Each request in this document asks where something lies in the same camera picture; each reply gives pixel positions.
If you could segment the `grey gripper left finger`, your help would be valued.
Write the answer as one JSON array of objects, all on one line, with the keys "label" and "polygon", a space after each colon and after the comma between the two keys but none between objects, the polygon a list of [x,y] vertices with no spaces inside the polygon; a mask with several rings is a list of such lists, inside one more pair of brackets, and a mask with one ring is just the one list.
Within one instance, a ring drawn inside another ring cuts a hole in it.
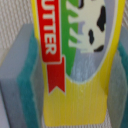
[{"label": "grey gripper left finger", "polygon": [[32,24],[24,24],[0,66],[10,128],[42,128],[43,74]]}]

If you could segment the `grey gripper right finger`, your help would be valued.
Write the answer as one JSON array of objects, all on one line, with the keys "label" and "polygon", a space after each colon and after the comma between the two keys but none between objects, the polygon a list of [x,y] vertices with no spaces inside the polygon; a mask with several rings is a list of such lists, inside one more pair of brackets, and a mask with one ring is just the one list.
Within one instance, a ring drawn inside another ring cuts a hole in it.
[{"label": "grey gripper right finger", "polygon": [[115,53],[108,93],[112,128],[128,128],[128,29],[122,27]]}]

